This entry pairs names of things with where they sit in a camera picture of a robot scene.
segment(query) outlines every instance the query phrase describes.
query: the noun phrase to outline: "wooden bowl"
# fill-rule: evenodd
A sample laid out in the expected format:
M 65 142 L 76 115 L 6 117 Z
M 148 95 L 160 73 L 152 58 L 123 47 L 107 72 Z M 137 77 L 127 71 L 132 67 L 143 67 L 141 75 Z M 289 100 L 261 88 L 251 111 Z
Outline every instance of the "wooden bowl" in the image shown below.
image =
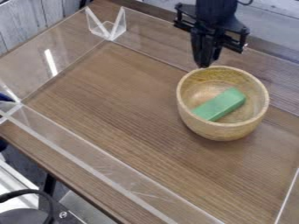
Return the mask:
M 216 122 L 209 122 L 192 113 L 192 109 L 235 87 L 247 96 L 244 105 Z M 268 92 L 259 79 L 249 73 L 228 66 L 212 66 L 191 71 L 176 88 L 177 107 L 181 119 L 200 136 L 216 140 L 236 140 L 252 132 L 268 108 Z

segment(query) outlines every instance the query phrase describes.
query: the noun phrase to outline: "acrylic bracket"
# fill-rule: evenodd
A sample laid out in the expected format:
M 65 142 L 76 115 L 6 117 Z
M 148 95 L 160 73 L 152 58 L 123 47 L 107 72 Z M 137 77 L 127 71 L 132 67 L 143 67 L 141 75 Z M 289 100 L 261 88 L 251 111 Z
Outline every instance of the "acrylic bracket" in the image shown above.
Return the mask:
M 127 31 L 124 7 L 119 10 L 115 23 L 111 23 L 109 21 L 101 23 L 89 7 L 85 8 L 85 13 L 88 18 L 88 29 L 92 34 L 100 36 L 103 39 L 113 41 Z

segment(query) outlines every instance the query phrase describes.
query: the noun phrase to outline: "table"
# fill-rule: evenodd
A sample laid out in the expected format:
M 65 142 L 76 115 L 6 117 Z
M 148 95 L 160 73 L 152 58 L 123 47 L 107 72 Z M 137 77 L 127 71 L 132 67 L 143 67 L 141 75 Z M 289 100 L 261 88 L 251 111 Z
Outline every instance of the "table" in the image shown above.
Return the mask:
M 123 1 L 96 1 L 91 9 L 100 18 L 113 21 L 117 3 Z M 187 129 L 177 114 L 175 88 L 185 71 L 121 45 L 101 42 L 88 33 L 83 18 L 83 12 L 79 12 L 1 58 L 1 78 L 6 83 L 14 83 L 16 77 L 8 74 L 20 72 L 30 73 L 32 77 L 45 72 L 55 76 L 30 95 L 24 86 L 37 85 L 36 79 L 22 78 L 18 83 L 25 85 L 13 86 L 13 92 L 24 98 L 22 103 L 219 221 L 273 223 L 299 166 L 297 64 L 255 50 L 241 57 L 224 52 L 217 64 L 249 71 L 264 82 L 272 106 L 265 120 L 248 137 L 228 143 L 212 142 Z M 137 31 L 143 33 L 157 28 L 147 23 L 144 30 L 140 29 Z M 175 37 L 187 35 L 183 31 L 176 32 Z M 144 51 L 168 57 L 167 51 L 152 48 L 148 37 L 140 39 Z M 176 39 L 161 37 L 161 41 L 167 41 L 176 52 L 187 45 L 185 38 L 181 45 L 176 44 Z M 53 57 L 57 71 L 34 63 L 33 59 L 40 56 L 36 49 L 44 50 L 44 42 L 49 43 L 52 55 L 59 55 L 59 58 Z M 61 47 L 64 53 L 56 53 Z M 84 57 L 76 59 L 84 52 L 88 52 Z M 185 69 L 192 69 L 191 55 L 184 56 Z M 116 221 L 164 223 L 14 124 L 2 123 L 0 135 Z M 80 147 L 73 146 L 69 153 L 92 164 L 99 160 L 96 154 L 84 153 Z

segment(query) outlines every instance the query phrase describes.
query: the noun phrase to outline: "robotic arm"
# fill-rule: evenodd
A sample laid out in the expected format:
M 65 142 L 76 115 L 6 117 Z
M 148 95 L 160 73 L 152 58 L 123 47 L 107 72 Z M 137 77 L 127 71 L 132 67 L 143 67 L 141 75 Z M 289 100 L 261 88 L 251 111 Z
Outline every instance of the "robotic arm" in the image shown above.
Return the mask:
M 192 56 L 199 67 L 208 67 L 219 59 L 223 46 L 243 52 L 249 29 L 235 17 L 237 4 L 239 0 L 196 0 L 195 5 L 177 3 L 175 6 L 173 25 L 191 33 Z M 239 39 L 233 39 L 228 32 L 237 34 Z

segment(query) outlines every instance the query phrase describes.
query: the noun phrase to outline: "sponge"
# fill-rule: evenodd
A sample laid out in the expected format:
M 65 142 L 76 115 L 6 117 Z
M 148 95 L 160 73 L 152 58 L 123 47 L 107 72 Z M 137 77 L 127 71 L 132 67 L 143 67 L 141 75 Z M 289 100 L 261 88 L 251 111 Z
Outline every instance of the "sponge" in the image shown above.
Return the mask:
M 247 97 L 244 94 L 235 87 L 231 87 L 191 112 L 201 119 L 215 122 L 236 110 L 244 104 L 245 100 Z

